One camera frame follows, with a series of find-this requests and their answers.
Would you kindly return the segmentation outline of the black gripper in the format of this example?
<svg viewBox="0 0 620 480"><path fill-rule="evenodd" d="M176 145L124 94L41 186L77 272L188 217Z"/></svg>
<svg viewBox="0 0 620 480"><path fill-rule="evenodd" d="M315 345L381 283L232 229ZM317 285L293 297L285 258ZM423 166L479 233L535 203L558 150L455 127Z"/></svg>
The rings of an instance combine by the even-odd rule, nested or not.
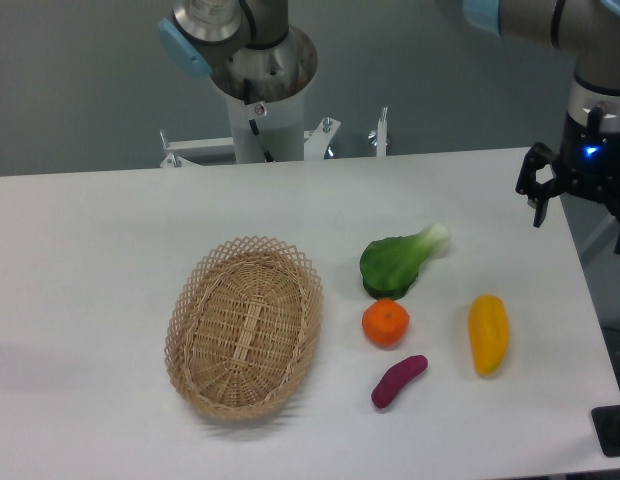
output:
<svg viewBox="0 0 620 480"><path fill-rule="evenodd" d="M546 167L552 178L541 183L537 174ZM592 135L566 115L559 154L536 142L523 158L515 191L534 209L535 228L543 224L549 200L564 192L605 205L619 224L614 253L620 254L620 132Z"/></svg>

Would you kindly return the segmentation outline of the silver robot arm at base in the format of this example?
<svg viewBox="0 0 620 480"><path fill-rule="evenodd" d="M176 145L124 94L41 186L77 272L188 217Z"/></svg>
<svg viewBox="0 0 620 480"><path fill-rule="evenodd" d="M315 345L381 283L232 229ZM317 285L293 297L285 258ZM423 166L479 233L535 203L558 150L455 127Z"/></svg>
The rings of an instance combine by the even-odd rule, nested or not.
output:
<svg viewBox="0 0 620 480"><path fill-rule="evenodd" d="M158 24L161 44L187 75L207 76L238 51L266 50L288 35L286 1L176 1Z"/></svg>

